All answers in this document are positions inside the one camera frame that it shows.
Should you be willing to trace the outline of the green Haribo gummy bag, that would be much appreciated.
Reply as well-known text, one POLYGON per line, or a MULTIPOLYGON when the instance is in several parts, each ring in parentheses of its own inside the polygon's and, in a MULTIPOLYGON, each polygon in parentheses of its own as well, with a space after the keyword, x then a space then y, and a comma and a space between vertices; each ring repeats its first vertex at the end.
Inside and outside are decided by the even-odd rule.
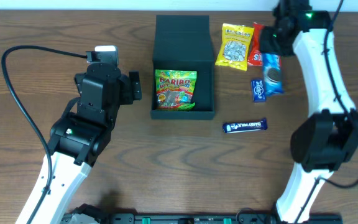
POLYGON ((189 111, 197 80, 196 71, 159 70, 155 71, 158 110, 189 111))

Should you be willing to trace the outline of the blue Oreo cookie pack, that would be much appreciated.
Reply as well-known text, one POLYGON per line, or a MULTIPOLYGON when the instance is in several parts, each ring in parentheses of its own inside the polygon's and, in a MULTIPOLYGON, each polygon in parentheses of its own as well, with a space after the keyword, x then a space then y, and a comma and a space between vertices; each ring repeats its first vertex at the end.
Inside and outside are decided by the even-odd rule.
POLYGON ((262 70, 266 96, 284 93, 281 58, 275 54, 262 54, 262 70))

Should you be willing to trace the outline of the yellow seed snack bag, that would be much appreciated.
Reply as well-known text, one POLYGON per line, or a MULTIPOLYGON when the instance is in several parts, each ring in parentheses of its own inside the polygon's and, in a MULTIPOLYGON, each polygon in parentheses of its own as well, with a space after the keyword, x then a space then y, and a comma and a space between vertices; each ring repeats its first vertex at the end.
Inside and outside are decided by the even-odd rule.
POLYGON ((254 34, 253 27, 224 23, 222 44, 215 65, 247 71, 247 57, 254 34))

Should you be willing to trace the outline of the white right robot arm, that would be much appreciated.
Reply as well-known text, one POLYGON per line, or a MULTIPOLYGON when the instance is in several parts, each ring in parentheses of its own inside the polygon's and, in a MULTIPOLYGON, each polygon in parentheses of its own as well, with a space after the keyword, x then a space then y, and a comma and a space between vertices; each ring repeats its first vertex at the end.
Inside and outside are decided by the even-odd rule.
POLYGON ((260 34, 260 51, 294 55, 308 96, 308 119, 292 134, 293 170, 265 223, 309 223, 324 184, 358 148, 358 110, 342 79, 334 49, 336 15, 308 1, 280 0, 275 23, 260 34))

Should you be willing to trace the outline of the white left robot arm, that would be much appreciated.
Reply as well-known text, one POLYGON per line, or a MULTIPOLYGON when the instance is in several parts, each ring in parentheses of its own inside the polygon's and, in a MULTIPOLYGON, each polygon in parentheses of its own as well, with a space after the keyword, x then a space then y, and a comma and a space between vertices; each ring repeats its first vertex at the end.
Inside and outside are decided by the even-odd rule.
POLYGON ((79 96, 50 130, 48 151, 18 223, 59 223, 78 187, 111 140, 117 112, 142 98, 139 72, 92 63, 75 75, 79 96))

